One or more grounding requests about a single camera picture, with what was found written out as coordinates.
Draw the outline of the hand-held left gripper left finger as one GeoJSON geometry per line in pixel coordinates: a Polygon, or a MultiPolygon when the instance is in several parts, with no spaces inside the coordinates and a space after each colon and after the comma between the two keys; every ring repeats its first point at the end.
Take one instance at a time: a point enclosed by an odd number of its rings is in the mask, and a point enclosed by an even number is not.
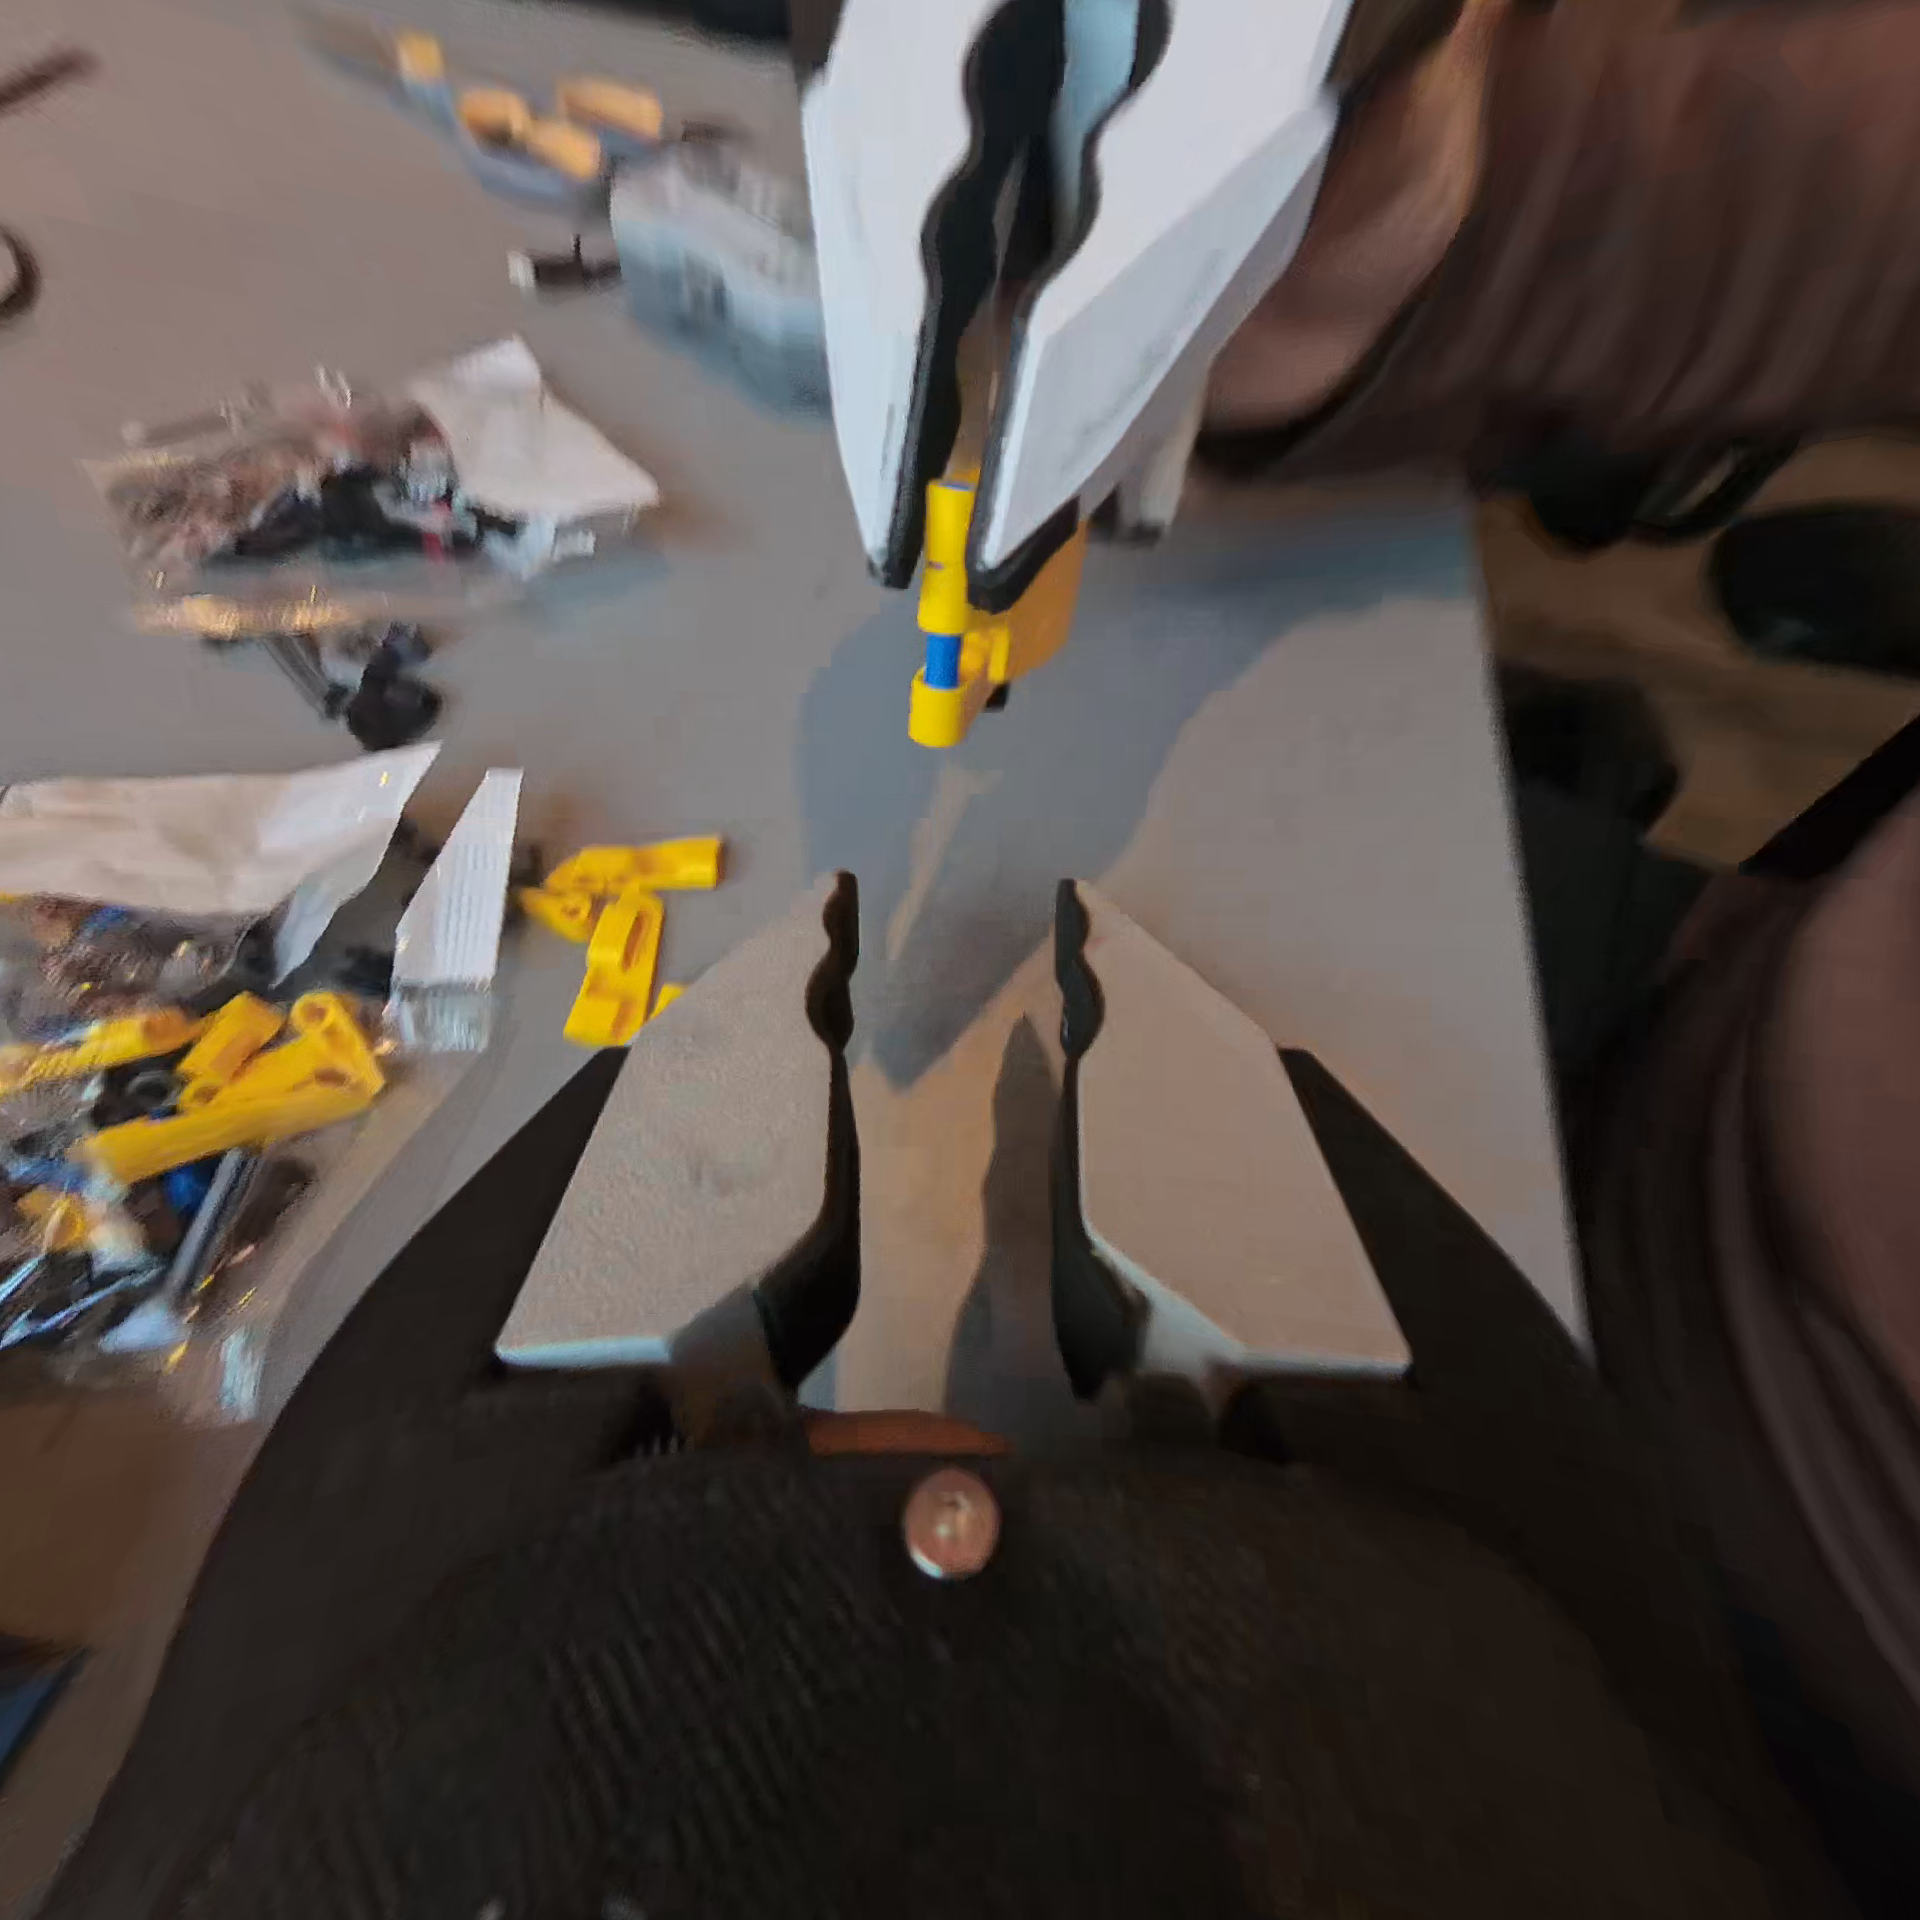
{"type": "Polygon", "coordinates": [[[830,870],[628,1047],[495,1334],[518,1371],[808,1380],[860,1297],[856,877],[830,870]]]}

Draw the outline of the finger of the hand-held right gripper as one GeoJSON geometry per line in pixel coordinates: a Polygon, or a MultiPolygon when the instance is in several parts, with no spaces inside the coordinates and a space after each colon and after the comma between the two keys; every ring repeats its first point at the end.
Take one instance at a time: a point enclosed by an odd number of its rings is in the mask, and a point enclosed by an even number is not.
{"type": "Polygon", "coordinates": [[[799,126],[831,429],[872,577],[911,583],[959,436],[996,211],[1064,72],[1053,1],[799,14],[799,126]]]}
{"type": "Polygon", "coordinates": [[[967,583],[1005,611],[1113,492],[1193,431],[1223,344],[1304,238],[1349,1],[1172,1],[1158,62],[1089,140],[991,381],[967,583]]]}

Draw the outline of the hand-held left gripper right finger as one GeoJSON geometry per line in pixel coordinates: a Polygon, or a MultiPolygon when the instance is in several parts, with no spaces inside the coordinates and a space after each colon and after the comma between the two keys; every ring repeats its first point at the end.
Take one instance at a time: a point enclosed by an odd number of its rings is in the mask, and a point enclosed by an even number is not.
{"type": "Polygon", "coordinates": [[[1061,880],[1048,1297],[1073,1393],[1401,1380],[1407,1339],[1280,1047],[1111,897],[1061,880]]]}

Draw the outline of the yellow beam black pin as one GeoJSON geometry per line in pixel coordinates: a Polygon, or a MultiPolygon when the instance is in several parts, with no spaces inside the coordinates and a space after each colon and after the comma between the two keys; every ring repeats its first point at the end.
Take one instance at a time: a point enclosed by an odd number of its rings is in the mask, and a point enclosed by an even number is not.
{"type": "Polygon", "coordinates": [[[971,513],[971,483],[940,477],[928,485],[918,576],[924,662],[909,686],[908,734],[931,752],[958,747],[993,687],[991,644],[969,598],[971,513]]]}

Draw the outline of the grey desk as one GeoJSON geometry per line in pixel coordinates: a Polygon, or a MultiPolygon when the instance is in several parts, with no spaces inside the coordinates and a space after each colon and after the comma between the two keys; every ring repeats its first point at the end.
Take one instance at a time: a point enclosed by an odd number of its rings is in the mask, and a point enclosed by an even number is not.
{"type": "Polygon", "coordinates": [[[936,1408],[982,1240],[991,1087],[1051,1033],[1051,888],[1087,877],[1268,1036],[1309,1047],[1564,1315],[1577,1309],[1480,577],[1440,496],[1190,496],[1093,556],[1072,647],[955,759],[905,740],[909,606],[872,584],[831,431],[614,301],[527,304],[548,228],[316,62],[280,5],[4,5],[4,68],[94,60],[4,117],[4,780],[283,775],[344,747],[267,664],[140,632],[79,462],[267,376],[385,385],[518,334],[663,486],[617,560],[469,607],[449,822],[524,771],[547,853],[721,832],[664,924],[701,974],[814,873],[856,876],[853,1087],[869,1291],[822,1380],[936,1408]]]}

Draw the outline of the grey electronic control box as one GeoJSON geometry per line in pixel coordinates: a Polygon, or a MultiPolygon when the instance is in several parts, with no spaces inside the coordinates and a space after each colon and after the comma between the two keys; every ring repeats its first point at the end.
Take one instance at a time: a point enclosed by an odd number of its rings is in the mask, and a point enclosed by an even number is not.
{"type": "Polygon", "coordinates": [[[731,140],[625,160],[607,201],[620,286],[667,328],[787,412],[824,414],[824,301],[803,184],[731,140]]]}

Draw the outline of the yellow L-shaped piece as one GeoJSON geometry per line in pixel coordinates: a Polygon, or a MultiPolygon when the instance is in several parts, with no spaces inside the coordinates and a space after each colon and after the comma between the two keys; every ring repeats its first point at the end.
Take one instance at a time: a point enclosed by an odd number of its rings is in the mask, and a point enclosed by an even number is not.
{"type": "Polygon", "coordinates": [[[664,908],[644,884],[625,884],[599,912],[585,948],[583,985],[564,1020],[581,1049],[632,1045],[656,1006],[664,908]]]}

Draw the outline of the yellow angled beam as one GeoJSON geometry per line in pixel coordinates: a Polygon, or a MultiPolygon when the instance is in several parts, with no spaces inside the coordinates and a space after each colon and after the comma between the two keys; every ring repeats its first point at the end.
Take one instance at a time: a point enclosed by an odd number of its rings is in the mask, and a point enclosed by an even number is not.
{"type": "Polygon", "coordinates": [[[587,845],[567,855],[543,877],[558,896],[612,897],[625,888],[647,894],[703,894],[727,869],[727,838],[693,833],[641,845],[587,845]]]}

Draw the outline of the grey yellow hand tool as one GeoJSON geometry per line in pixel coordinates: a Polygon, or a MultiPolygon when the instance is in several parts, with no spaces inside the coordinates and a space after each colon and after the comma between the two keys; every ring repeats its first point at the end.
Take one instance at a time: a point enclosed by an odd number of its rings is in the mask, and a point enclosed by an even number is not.
{"type": "Polygon", "coordinates": [[[436,36],[405,30],[391,36],[391,76],[494,184],[540,201],[587,201],[611,184],[623,160],[647,160],[675,134],[664,108],[647,87],[606,77],[572,77],[540,105],[515,87],[462,77],[436,36]]]}

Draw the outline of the plastic bag of yellow parts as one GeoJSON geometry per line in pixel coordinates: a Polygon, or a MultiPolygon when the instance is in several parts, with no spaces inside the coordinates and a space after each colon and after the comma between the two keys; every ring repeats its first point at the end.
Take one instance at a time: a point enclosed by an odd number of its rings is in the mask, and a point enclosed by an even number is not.
{"type": "Polygon", "coordinates": [[[327,1245],[495,1030],[518,767],[4,787],[4,1366],[254,1420],[327,1245]]]}

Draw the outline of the plastic bag of black parts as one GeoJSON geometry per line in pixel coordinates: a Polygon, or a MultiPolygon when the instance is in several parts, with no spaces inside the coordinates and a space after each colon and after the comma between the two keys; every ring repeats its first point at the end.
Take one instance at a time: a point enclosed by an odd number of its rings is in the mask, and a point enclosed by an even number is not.
{"type": "Polygon", "coordinates": [[[318,637],[623,556],[657,479],[507,336],[391,385],[321,367],[79,463],[151,632],[318,637]]]}

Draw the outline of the loose black connector parts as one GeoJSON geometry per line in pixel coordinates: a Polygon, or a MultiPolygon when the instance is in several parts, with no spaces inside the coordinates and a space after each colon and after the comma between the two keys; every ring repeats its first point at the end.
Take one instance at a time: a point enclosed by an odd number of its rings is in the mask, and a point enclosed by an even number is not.
{"type": "Polygon", "coordinates": [[[432,643],[413,622],[283,630],[257,648],[312,712],[363,752],[412,747],[440,720],[443,696],[425,679],[432,643]]]}

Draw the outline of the black mesh chair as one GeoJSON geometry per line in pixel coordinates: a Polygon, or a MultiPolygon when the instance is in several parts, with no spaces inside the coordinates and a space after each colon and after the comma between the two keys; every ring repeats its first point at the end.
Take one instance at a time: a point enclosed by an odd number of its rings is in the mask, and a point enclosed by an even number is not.
{"type": "Polygon", "coordinates": [[[1756,513],[1716,536],[1708,587],[1766,660],[1917,681],[1917,509],[1833,500],[1756,513]]]}

